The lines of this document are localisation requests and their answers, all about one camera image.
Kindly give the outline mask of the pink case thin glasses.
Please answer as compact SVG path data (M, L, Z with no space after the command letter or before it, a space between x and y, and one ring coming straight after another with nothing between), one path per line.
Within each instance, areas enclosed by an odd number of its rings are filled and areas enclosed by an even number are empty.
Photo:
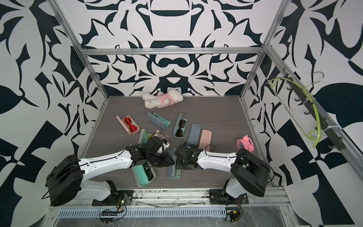
M212 131L202 130L199 141L199 149L210 151L211 139L212 139Z

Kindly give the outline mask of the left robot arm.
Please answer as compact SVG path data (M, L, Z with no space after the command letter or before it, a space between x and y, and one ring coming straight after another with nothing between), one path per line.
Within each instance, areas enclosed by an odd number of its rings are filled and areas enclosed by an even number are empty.
M95 158L79 159L67 156L46 178L48 192L42 197L50 199L51 206L64 205L71 200L114 198L117 190L111 181L94 182L92 179L115 170L128 169L149 163L152 167L174 165L166 152L170 146L167 137L151 137L146 143L129 145L123 150Z

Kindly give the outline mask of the grey case white glasses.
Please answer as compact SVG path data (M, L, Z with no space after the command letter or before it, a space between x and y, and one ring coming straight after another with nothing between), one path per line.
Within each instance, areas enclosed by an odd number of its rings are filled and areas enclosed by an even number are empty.
M194 146L194 147L198 146L200 137L201 137L201 125L198 123L193 123L191 126L187 145Z

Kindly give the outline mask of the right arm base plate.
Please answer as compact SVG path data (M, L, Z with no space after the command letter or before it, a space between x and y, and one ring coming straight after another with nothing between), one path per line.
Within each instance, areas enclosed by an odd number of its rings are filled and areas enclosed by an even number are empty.
M233 198L228 195L222 189L210 189L209 190L209 201L211 204L217 205L245 205L249 204L247 194L242 194L238 198Z

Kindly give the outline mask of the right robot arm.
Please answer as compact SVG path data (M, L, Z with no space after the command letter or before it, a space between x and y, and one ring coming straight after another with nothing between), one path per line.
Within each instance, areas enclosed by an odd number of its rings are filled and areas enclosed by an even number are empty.
M226 181L221 192L223 197L236 199L246 193L258 197L265 195L271 168L244 148L234 153L213 153L180 145L174 155L178 169L214 169L231 173L233 178Z

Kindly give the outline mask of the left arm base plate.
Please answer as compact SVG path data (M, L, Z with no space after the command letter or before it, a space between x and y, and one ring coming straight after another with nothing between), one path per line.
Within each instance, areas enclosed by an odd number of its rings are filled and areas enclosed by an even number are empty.
M92 206L119 206L120 204L131 205L133 194L133 190L119 190L117 193L111 193L111 195L103 201L93 200Z

